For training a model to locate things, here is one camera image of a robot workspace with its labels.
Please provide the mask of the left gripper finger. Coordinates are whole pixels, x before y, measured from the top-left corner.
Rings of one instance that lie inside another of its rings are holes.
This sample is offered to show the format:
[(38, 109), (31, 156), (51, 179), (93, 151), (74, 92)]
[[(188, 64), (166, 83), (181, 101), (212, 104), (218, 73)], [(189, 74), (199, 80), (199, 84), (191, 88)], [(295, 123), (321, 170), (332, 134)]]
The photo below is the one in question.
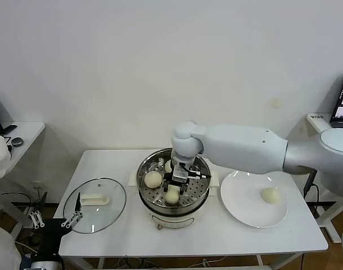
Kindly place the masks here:
[(80, 192), (78, 193), (73, 215), (61, 224), (61, 227), (73, 228), (83, 217), (81, 212)]
[(45, 226), (45, 223), (42, 218), (42, 210), (44, 208), (46, 198), (47, 198), (47, 192), (43, 194), (41, 199), (35, 205), (35, 208), (29, 213), (29, 217), (33, 223), (34, 229), (43, 228)]

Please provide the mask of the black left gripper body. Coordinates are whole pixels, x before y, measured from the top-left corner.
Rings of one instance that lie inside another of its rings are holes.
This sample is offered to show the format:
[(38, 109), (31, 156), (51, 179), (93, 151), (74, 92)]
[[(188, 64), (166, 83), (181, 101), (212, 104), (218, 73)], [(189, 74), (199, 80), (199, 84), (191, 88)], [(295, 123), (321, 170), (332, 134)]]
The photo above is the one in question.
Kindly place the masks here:
[(39, 229), (41, 236), (39, 254), (58, 254), (62, 238), (72, 231), (65, 218), (45, 219)]

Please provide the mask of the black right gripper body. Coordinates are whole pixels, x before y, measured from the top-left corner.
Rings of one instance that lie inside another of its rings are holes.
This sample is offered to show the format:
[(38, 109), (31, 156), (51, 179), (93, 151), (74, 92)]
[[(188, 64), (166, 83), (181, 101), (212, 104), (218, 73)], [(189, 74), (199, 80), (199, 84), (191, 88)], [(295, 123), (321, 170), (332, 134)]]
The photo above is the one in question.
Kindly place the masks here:
[(182, 183), (188, 183), (188, 172), (184, 168), (174, 168), (172, 172), (164, 173), (164, 183), (180, 187)]

